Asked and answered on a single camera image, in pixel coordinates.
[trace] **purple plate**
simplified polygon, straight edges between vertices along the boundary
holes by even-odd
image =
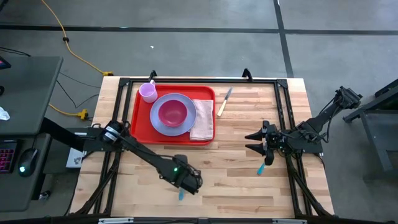
[[[160,106],[162,106],[162,104],[169,100],[178,100],[187,107],[187,118],[180,126],[168,127],[164,125],[159,119]],[[193,101],[187,96],[179,93],[170,93],[160,97],[150,109],[150,122],[152,123],[152,126],[160,134],[164,134],[166,136],[179,136],[186,133],[192,128],[193,124],[195,124],[196,118],[197,109],[195,108],[195,104],[193,103]]]

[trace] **wooden table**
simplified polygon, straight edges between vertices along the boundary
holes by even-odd
[[[105,77],[93,123],[105,126],[111,120],[120,77]],[[287,79],[297,124],[311,117],[304,81]],[[140,83],[133,86],[129,118]],[[268,84],[204,83],[216,93],[216,111],[220,108],[230,86],[234,86],[222,117],[216,120],[215,140],[203,147],[147,145],[159,154],[185,154],[188,162],[200,169],[203,186],[196,195],[186,194],[178,200],[178,189],[159,179],[156,170],[131,152],[124,152],[119,166],[112,216],[129,217],[294,217],[285,159],[275,154],[274,164],[261,176],[256,171],[264,158],[244,147],[245,135],[258,131],[262,120],[279,128],[274,88]],[[284,94],[281,90],[283,107]],[[123,103],[120,106],[119,119]],[[84,160],[73,198],[71,212],[81,208],[100,179],[103,152]],[[307,184],[324,208],[333,213],[325,171],[319,158],[304,154],[303,164]],[[104,191],[101,211],[106,204]],[[304,212],[301,190],[300,208]]]

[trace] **computer mouse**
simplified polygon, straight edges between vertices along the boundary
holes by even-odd
[[[36,168],[36,159],[39,151],[34,148],[26,149],[18,161],[18,173],[21,177],[28,177],[33,174]]]

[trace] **knife handle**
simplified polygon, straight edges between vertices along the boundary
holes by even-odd
[[[217,113],[217,116],[221,116],[223,114],[225,104],[226,104],[226,100],[224,100],[224,103],[221,105],[220,110]]]

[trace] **keyboard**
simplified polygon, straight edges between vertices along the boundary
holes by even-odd
[[[0,174],[12,172],[16,160],[17,141],[0,142]]]

